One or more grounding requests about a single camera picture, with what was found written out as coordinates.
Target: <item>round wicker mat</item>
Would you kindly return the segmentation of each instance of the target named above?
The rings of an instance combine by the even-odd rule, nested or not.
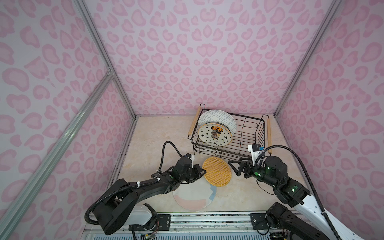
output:
[[[223,187],[231,180],[231,168],[228,163],[218,157],[209,157],[203,163],[203,169],[207,171],[205,179],[216,187]]]

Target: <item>blue slotted panel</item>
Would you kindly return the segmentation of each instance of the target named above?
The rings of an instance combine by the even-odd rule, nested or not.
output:
[[[133,240],[132,234],[112,234],[106,236],[104,234],[96,234],[93,240]],[[262,236],[258,233],[158,233],[155,240],[270,240],[269,234]]]

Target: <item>wooden handle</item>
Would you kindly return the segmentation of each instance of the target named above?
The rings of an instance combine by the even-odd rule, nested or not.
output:
[[[196,125],[197,119],[199,118],[200,112],[201,112],[201,106],[199,106],[197,108],[197,112],[196,112],[195,118],[192,121],[191,128],[189,129],[188,136],[192,135],[192,131],[195,128],[195,125]]]
[[[266,120],[266,129],[267,129],[267,135],[268,135],[268,147],[272,146],[272,136],[271,136],[271,119]]]

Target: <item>black wire basket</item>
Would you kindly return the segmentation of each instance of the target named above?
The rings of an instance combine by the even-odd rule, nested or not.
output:
[[[259,144],[260,147],[265,148],[265,122],[262,118],[265,116],[268,118],[268,115],[263,115],[262,118],[254,118],[229,113],[236,121],[236,132],[232,134],[232,141],[228,145],[216,147],[208,145],[199,138],[199,127],[197,126],[199,118],[201,114],[211,110],[205,108],[205,104],[201,104],[200,106],[204,106],[204,109],[200,111],[199,117],[194,119],[194,128],[191,126],[191,130],[193,130],[192,132],[190,130],[188,136],[188,139],[191,140],[193,144],[194,154],[198,152],[227,160],[240,160],[251,157],[251,153],[248,151],[249,144]]]

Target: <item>pink heart pattern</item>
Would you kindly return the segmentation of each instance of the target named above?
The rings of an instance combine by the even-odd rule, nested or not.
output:
[[[0,172],[7,178],[2,179],[0,185],[0,218],[106,73],[71,0],[5,1],[2,7],[0,135],[4,141],[0,147]],[[124,13],[118,5],[115,9]],[[116,21],[112,17],[106,19],[108,24]],[[124,49],[127,50],[124,54],[130,54],[129,47]],[[136,54],[141,61],[145,61],[145,55]],[[78,238],[85,223],[79,216],[73,219],[76,226],[73,220],[66,220],[74,204],[73,198],[68,200],[69,193],[76,193],[76,202],[81,206],[76,214],[83,214],[87,195],[96,199],[105,190],[108,175],[102,173],[112,171],[107,161],[116,159],[122,135],[130,126],[131,119],[116,91],[113,85],[109,86],[106,92],[110,98],[101,99],[96,106],[103,107],[103,114],[92,112],[88,125],[81,129],[60,160],[11,239]],[[107,134],[109,129],[97,126],[93,121],[96,116],[101,122],[108,122],[109,116],[114,118],[114,125],[109,127],[111,134],[103,146],[104,153],[110,143],[114,149],[109,149],[109,156],[97,159],[98,165],[103,164],[105,170],[103,167],[96,169],[93,161],[85,161],[95,158],[94,136],[102,132]],[[85,176],[92,170],[102,177],[88,177],[87,181]],[[85,185],[76,189],[74,181],[81,173]]]
[[[94,119],[107,122],[109,127],[103,130],[100,124],[94,124]],[[127,134],[132,122],[114,83],[110,83],[86,122],[86,127],[81,128],[34,200],[32,206],[37,208],[31,209],[17,226],[15,233],[20,239],[32,239],[33,236],[78,239],[81,236],[81,226],[85,225],[82,216],[106,190],[124,141],[121,136]],[[95,145],[98,151],[88,150]],[[0,170],[12,169],[12,162],[18,155],[15,151],[0,155]],[[32,173],[40,162],[37,154],[21,159],[19,172]],[[25,180],[19,180],[9,185],[2,194],[2,200],[12,202],[25,184]],[[30,228],[38,223],[44,228]]]
[[[325,207],[364,239],[384,235],[383,10],[346,1],[278,117]]]
[[[137,114],[274,112],[331,3],[116,2],[86,0]]]

